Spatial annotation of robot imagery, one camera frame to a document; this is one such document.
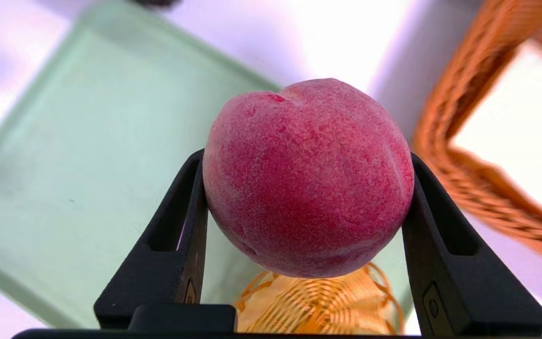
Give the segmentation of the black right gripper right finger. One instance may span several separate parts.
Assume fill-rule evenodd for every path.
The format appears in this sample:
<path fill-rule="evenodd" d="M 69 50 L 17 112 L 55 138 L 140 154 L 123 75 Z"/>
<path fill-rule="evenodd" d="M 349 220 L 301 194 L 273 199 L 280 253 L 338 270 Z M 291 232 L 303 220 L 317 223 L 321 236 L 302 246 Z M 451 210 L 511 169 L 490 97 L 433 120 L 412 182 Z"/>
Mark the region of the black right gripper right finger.
<path fill-rule="evenodd" d="M 413 304 L 424 337 L 541 337 L 542 306 L 479 236 L 415 154 L 402 226 Z"/>

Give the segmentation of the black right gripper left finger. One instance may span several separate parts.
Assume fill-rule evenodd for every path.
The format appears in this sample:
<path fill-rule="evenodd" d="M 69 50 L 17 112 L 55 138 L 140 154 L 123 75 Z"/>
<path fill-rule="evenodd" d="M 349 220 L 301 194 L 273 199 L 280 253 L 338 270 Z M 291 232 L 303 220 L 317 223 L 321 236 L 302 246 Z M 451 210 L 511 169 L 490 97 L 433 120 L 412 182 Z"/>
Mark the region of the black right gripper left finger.
<path fill-rule="evenodd" d="M 138 307 L 199 303 L 208 206 L 199 150 L 187 158 L 155 214 L 93 305 L 103 330 L 126 330 Z"/>

